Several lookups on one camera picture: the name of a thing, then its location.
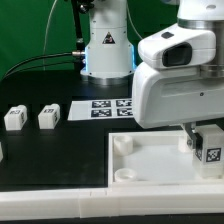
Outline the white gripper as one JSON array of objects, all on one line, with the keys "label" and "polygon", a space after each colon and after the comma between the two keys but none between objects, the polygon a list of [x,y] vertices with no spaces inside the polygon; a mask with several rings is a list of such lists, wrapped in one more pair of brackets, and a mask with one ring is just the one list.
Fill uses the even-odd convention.
[{"label": "white gripper", "polygon": [[224,78],[202,78],[196,67],[158,71],[142,62],[133,77],[132,108],[142,128],[184,123],[187,146],[202,150],[195,122],[224,117]]}]

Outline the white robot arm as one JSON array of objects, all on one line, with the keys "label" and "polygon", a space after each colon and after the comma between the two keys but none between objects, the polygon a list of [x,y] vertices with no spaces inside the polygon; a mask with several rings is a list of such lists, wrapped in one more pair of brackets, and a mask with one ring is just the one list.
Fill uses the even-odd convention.
[{"label": "white robot arm", "polygon": [[135,121],[143,128],[181,124],[191,147],[202,149],[194,123],[224,116],[224,0],[166,0],[179,6],[177,22],[139,42],[139,65],[127,39],[126,2],[87,0],[82,77],[101,85],[131,77]]}]

